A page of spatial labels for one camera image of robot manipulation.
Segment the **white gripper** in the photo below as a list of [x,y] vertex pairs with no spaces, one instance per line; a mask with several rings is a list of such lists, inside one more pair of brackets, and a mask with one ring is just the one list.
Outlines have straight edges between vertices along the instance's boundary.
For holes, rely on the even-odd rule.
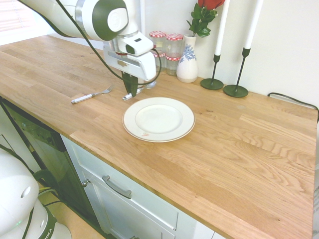
[[109,66],[122,71],[122,78],[127,94],[131,93],[132,97],[135,97],[137,94],[137,78],[150,81],[156,76],[156,60],[151,52],[140,56],[131,54],[119,55],[106,42],[103,45],[103,52],[105,62]]

